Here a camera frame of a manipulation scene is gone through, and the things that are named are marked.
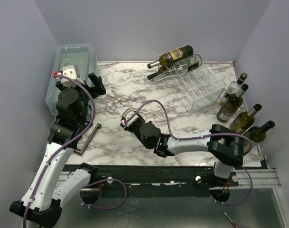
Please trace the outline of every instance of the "plastic bin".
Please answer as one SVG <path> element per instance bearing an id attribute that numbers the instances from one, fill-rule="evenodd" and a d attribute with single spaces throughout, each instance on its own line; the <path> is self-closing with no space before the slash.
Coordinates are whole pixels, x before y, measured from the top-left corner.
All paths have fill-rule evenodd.
<path id="1" fill-rule="evenodd" d="M 61 71 L 62 67 L 74 64 L 78 67 L 81 79 L 85 80 L 89 87 L 93 86 L 88 78 L 89 73 L 97 75 L 97 55 L 91 44 L 64 44 L 59 45 L 56 53 L 55 63 L 51 72 L 45 102 L 52 115 L 57 115 L 56 103 L 60 90 L 56 82 L 60 79 L 54 78 L 55 71 Z"/>

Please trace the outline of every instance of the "bottle lying on rack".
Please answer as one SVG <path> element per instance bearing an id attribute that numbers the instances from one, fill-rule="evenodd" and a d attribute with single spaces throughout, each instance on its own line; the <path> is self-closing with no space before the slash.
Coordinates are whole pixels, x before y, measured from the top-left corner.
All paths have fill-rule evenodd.
<path id="1" fill-rule="evenodd" d="M 266 139 L 266 132 L 274 127 L 275 123 L 270 120 L 261 127 L 251 127 L 246 133 L 244 133 L 244 136 L 251 140 L 252 148 L 254 148 Z M 248 149 L 249 143 L 247 141 L 244 141 L 243 151 L 246 152 Z"/>
<path id="2" fill-rule="evenodd" d="M 238 90 L 236 94 L 231 94 L 226 99 L 224 105 L 219 109 L 216 117 L 220 122 L 228 122 L 228 120 L 232 117 L 232 115 L 235 114 L 235 112 L 238 110 L 238 108 L 243 103 L 242 95 L 247 91 L 249 86 L 247 84 L 244 84 L 241 86 L 241 88 Z"/>
<path id="3" fill-rule="evenodd" d="M 161 75 L 163 72 L 166 72 L 168 70 L 170 66 L 166 67 L 166 66 L 161 66 L 159 67 L 158 71 L 154 74 L 148 75 L 148 80 L 152 80 L 154 77 L 156 77 L 157 75 Z"/>
<path id="4" fill-rule="evenodd" d="M 236 93 L 239 89 L 239 86 L 244 83 L 245 79 L 248 77 L 247 74 L 242 73 L 237 81 L 232 81 L 229 85 L 229 87 L 226 89 L 226 92 L 224 96 L 220 100 L 220 105 L 223 105 L 226 101 L 226 99 L 229 97 L 229 95 Z"/>
<path id="5" fill-rule="evenodd" d="M 254 107 L 248 112 L 240 113 L 230 124 L 231 130 L 238 134 L 243 134 L 249 127 L 255 122 L 255 114 L 260 111 L 262 106 L 260 104 L 254 105 Z"/>
<path id="6" fill-rule="evenodd" d="M 194 53 L 193 48 L 190 45 L 177 48 L 175 50 L 162 54 L 159 57 L 159 60 L 149 63 L 148 69 L 151 69 L 153 67 L 158 67 L 159 65 L 167 67 L 169 65 L 172 65 L 173 63 L 178 62 L 179 60 L 183 58 L 191 56 L 193 53 Z"/>
<path id="7" fill-rule="evenodd" d="M 154 77 L 154 81 L 158 82 L 169 77 L 182 76 L 186 73 L 197 69 L 202 65 L 202 58 L 198 54 L 193 54 L 190 57 L 184 58 L 179 62 L 174 63 L 167 71 Z"/>

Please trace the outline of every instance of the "marble tabletop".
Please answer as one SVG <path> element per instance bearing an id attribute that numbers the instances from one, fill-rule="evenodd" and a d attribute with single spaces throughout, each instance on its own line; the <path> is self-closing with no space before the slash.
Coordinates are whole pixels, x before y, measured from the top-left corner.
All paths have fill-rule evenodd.
<path id="1" fill-rule="evenodd" d="M 236 80 L 232 64 L 206 64 L 208 69 L 224 84 Z M 153 150 L 146 149 L 131 133 L 120 127 L 121 114 L 128 108 L 138 109 L 145 101 L 159 100 L 168 113 L 174 135 L 186 136 L 209 130 L 213 124 L 229 126 L 216 119 L 218 102 L 192 115 L 181 104 L 169 86 L 161 82 L 148 81 L 147 75 L 156 71 L 148 69 L 146 62 L 100 62 L 106 95 L 95 99 L 96 117 L 91 129 L 78 143 L 81 148 L 97 123 L 102 125 L 82 156 L 73 154 L 66 164 L 86 162 L 92 165 L 167 165 L 167 166 L 213 166 L 216 158 L 208 152 L 187 152 L 166 158 L 158 157 Z M 237 114 L 244 110 L 244 105 Z M 151 103 L 141 111 L 141 116 L 152 121 L 162 133 L 168 133 L 166 119 L 161 107 Z M 244 166 L 260 167 L 261 154 L 257 148 L 243 159 Z"/>

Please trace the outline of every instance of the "wall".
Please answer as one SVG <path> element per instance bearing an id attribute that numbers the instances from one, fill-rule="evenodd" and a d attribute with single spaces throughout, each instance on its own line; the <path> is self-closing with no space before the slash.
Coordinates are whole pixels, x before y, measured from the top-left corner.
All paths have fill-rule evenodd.
<path id="1" fill-rule="evenodd" d="M 276 123 L 262 144 L 289 204 L 289 0 L 272 0 L 237 61 L 249 75 L 248 106 L 262 104 L 257 125 Z"/>
<path id="2" fill-rule="evenodd" d="M 0 1 L 0 228 L 19 226 L 10 204 L 25 194 L 45 151 L 56 47 L 33 0 Z"/>
<path id="3" fill-rule="evenodd" d="M 58 44 L 89 42 L 99 61 L 155 60 L 190 44 L 237 60 L 270 0 L 35 0 Z"/>

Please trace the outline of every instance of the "wire rack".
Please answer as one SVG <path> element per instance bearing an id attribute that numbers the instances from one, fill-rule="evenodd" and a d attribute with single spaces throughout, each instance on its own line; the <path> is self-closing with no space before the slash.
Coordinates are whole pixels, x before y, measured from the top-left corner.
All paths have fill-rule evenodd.
<path id="1" fill-rule="evenodd" d="M 190 115 L 214 104 L 224 90 L 224 85 L 205 64 L 166 81 Z"/>

